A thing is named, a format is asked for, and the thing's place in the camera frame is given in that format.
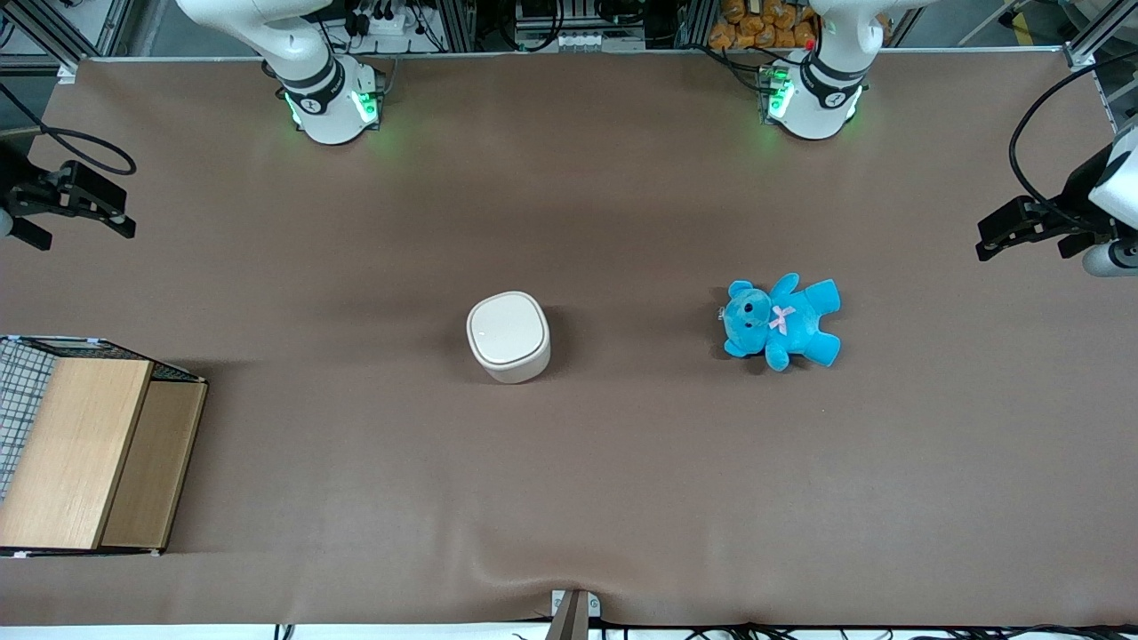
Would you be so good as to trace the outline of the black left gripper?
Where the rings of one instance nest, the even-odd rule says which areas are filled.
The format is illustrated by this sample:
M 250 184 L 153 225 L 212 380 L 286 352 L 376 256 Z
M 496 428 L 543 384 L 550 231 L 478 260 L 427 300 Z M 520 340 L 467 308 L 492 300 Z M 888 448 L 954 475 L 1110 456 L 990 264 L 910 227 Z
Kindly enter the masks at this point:
M 980 262 L 996 259 L 1003 251 L 1020 244 L 1042 243 L 1052 236 L 1092 233 L 1096 239 L 1118 239 L 1118 223 L 1090 200 L 1090 191 L 1099 182 L 1112 154 L 1107 143 L 1092 157 L 1070 172 L 1062 190 L 1053 197 L 1016 197 L 978 223 L 975 245 Z M 1041 213 L 1039 207 L 1047 212 Z

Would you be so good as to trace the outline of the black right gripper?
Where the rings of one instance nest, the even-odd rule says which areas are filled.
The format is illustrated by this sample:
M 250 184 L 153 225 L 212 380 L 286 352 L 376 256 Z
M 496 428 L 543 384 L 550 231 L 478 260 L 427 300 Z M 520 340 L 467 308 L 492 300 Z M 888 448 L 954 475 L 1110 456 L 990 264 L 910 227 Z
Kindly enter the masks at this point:
M 26 154 L 13 143 L 1 142 L 1 199 L 13 218 L 38 213 L 69 216 L 61 205 L 64 200 L 71 207 L 86 207 L 85 218 L 132 239 L 137 233 L 134 219 L 105 210 L 125 208 L 126 197 L 118 184 L 79 161 L 67 161 L 48 171 L 28 162 Z

